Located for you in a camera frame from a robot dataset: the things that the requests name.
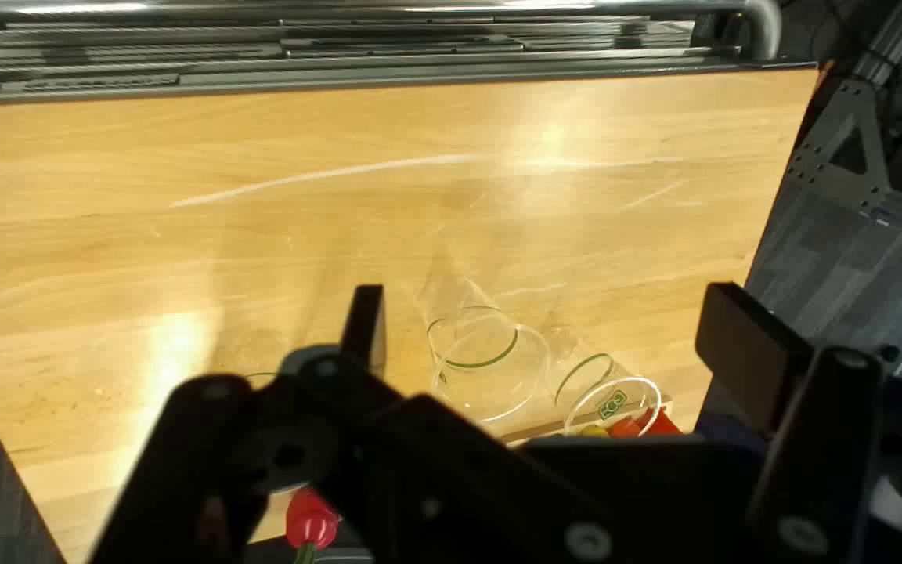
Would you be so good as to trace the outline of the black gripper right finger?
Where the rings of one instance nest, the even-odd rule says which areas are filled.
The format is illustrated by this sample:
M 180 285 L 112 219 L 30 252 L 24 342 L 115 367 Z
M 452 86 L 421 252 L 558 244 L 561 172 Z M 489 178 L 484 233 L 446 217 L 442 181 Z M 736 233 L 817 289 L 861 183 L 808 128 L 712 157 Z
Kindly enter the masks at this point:
M 759 432 L 783 422 L 811 363 L 811 345 L 736 281 L 705 289 L 696 355 L 712 374 L 707 405 L 723 400 Z

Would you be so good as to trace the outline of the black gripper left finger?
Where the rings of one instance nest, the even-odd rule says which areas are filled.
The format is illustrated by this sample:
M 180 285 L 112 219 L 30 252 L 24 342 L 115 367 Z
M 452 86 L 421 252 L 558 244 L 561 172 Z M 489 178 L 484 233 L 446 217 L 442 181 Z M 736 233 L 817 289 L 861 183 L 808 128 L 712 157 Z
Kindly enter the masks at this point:
M 343 352 L 366 374 L 387 369 L 387 289 L 357 285 L 344 315 Z

